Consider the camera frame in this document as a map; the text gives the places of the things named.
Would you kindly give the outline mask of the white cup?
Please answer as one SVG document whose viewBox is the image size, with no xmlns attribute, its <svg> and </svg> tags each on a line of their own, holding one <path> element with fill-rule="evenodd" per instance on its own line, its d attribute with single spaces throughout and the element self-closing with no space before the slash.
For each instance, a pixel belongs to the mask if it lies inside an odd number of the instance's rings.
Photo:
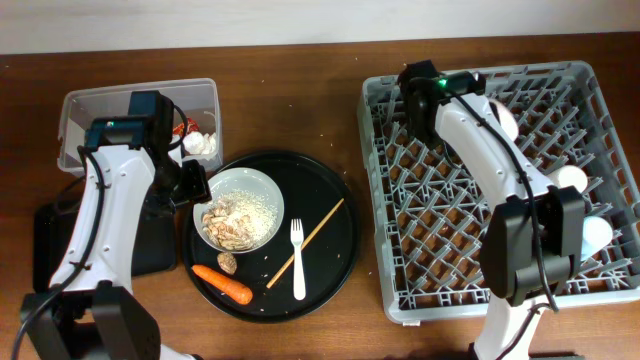
<svg viewBox="0 0 640 360">
<path fill-rule="evenodd" d="M 583 193 L 588 185 L 586 173 L 574 165 L 565 165 L 549 173 L 547 177 L 557 188 L 573 186 L 579 193 Z"/>
</svg>

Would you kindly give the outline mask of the rice and food scraps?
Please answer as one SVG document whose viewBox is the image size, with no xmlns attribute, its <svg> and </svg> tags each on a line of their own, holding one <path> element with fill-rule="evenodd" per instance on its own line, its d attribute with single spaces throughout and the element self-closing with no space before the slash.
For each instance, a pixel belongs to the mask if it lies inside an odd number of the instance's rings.
<svg viewBox="0 0 640 360">
<path fill-rule="evenodd" d="M 275 233 L 278 209 L 246 190 L 218 197 L 199 216 L 200 229 L 215 246 L 229 252 L 258 248 Z"/>
</svg>

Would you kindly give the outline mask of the blue cup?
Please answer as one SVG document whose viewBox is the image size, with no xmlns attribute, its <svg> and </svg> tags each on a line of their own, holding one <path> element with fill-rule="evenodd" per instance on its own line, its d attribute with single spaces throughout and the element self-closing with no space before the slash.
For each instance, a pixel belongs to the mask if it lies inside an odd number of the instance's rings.
<svg viewBox="0 0 640 360">
<path fill-rule="evenodd" d="M 609 244 L 613 239 L 613 229 L 603 218 L 587 216 L 582 230 L 581 260 L 585 261 Z"/>
</svg>

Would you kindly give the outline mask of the red snack wrapper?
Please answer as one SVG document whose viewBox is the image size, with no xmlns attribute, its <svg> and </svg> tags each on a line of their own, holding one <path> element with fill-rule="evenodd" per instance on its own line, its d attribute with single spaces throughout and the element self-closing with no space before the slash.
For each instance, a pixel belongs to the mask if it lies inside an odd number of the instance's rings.
<svg viewBox="0 0 640 360">
<path fill-rule="evenodd" d="M 180 123 L 179 125 L 174 127 L 173 134 L 177 136 L 183 136 L 183 135 L 189 135 L 193 132 L 200 131 L 199 125 L 192 118 L 187 119 L 187 124 L 188 124 L 187 130 L 184 130 L 185 125 L 183 123 Z"/>
</svg>

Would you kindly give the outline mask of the white tissue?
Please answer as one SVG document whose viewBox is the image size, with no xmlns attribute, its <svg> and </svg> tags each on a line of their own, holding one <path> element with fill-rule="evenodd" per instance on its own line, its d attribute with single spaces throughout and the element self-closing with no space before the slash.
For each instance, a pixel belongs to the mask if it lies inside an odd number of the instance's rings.
<svg viewBox="0 0 640 360">
<path fill-rule="evenodd" d="M 193 131 L 184 138 L 183 146 L 190 155 L 211 155 L 217 151 L 216 133 Z"/>
</svg>

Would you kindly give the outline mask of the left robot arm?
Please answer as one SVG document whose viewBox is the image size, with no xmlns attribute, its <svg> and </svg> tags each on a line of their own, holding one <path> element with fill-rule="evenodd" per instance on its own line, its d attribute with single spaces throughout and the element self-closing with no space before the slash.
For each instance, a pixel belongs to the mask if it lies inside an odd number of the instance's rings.
<svg viewBox="0 0 640 360">
<path fill-rule="evenodd" d="M 25 296 L 11 356 L 30 339 L 43 359 L 180 359 L 135 299 L 132 259 L 146 205 L 175 213 L 211 193 L 204 167 L 182 156 L 183 111 L 157 90 L 134 91 L 126 115 L 95 119 L 78 153 L 85 188 L 74 230 L 45 293 Z"/>
</svg>

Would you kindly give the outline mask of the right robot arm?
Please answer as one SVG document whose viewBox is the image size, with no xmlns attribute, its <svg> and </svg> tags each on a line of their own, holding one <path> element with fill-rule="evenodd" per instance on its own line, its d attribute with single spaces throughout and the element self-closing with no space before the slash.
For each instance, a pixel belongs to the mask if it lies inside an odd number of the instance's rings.
<svg viewBox="0 0 640 360">
<path fill-rule="evenodd" d="M 486 94 L 478 73 L 409 64 L 400 87 L 410 133 L 452 150 L 491 212 L 479 263 L 490 301 L 471 344 L 476 359 L 527 359 L 541 316 L 581 266 L 584 200 L 542 174 L 505 127 L 513 117 Z"/>
</svg>

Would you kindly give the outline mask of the white plastic fork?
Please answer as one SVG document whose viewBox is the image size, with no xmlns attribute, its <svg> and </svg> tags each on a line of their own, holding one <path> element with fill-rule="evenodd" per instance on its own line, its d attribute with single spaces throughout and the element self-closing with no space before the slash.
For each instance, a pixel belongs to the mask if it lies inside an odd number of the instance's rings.
<svg viewBox="0 0 640 360">
<path fill-rule="evenodd" d="M 291 220 L 290 241 L 294 249 L 294 245 L 299 245 L 304 239 L 304 231 L 302 221 L 300 219 Z M 297 248 L 295 250 L 295 262 L 293 265 L 293 295 L 298 301 L 306 297 L 306 283 L 304 278 L 304 265 L 302 252 Z"/>
</svg>

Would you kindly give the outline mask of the white bowl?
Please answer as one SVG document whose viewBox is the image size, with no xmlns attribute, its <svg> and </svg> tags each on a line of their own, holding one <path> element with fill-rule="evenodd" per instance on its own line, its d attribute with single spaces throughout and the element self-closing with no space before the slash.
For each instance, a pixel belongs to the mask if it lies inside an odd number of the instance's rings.
<svg viewBox="0 0 640 360">
<path fill-rule="evenodd" d="M 502 129 L 508 138 L 515 142 L 519 135 L 519 128 L 513 113 L 501 102 L 490 99 L 490 106 Z"/>
</svg>

